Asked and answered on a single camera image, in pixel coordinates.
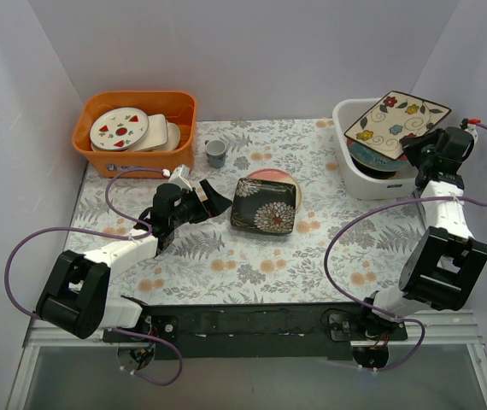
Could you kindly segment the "square floral plate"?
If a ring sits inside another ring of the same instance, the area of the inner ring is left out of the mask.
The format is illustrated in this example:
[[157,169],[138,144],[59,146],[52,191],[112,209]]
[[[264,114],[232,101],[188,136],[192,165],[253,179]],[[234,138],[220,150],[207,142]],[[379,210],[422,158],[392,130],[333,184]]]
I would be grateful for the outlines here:
[[441,123],[452,109],[438,102],[390,91],[347,128],[344,136],[380,155],[403,155],[400,140],[416,138]]

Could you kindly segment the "large red teal plate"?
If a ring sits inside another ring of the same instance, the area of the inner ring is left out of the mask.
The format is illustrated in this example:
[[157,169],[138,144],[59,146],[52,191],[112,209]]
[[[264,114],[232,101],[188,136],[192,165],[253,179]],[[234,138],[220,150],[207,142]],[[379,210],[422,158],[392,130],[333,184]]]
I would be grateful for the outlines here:
[[393,160],[351,139],[347,140],[347,149],[356,162],[375,171],[397,172],[410,166],[405,156]]

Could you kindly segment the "glossy black plate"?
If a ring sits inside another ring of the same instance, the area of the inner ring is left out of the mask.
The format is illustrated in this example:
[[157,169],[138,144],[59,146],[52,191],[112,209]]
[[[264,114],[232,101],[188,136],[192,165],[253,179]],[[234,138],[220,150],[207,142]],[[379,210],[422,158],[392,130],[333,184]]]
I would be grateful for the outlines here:
[[361,173],[364,175],[372,178],[372,179],[390,179],[394,176],[396,176],[397,171],[379,171],[375,170],[373,168],[367,167],[358,161],[352,160],[354,166],[356,167],[357,170],[359,170]]

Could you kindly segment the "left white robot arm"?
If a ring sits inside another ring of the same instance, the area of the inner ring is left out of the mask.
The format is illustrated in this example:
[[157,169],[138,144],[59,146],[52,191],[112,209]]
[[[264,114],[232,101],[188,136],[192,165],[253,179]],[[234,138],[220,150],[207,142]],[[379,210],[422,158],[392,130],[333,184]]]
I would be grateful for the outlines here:
[[98,329],[122,328],[131,340],[145,340],[152,322],[143,315],[143,303],[110,296],[110,281],[138,263],[157,257],[173,241],[174,231],[180,226],[219,216],[232,205],[207,180],[200,185],[205,200],[181,183],[161,184],[152,206],[140,214],[129,232],[129,239],[83,254],[70,250],[61,253],[39,297],[36,315],[81,339]]

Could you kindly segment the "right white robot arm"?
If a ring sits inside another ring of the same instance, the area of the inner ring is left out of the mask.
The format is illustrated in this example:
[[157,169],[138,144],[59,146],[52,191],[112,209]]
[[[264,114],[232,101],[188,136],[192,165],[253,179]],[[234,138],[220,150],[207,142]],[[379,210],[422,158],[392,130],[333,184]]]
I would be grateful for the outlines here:
[[366,339],[391,334],[396,319],[421,310],[458,311],[472,293],[487,261],[487,244],[469,230],[458,174],[478,140],[474,125],[447,127],[402,139],[402,150],[418,170],[415,179],[427,228],[405,263],[398,284],[376,291],[357,317]]

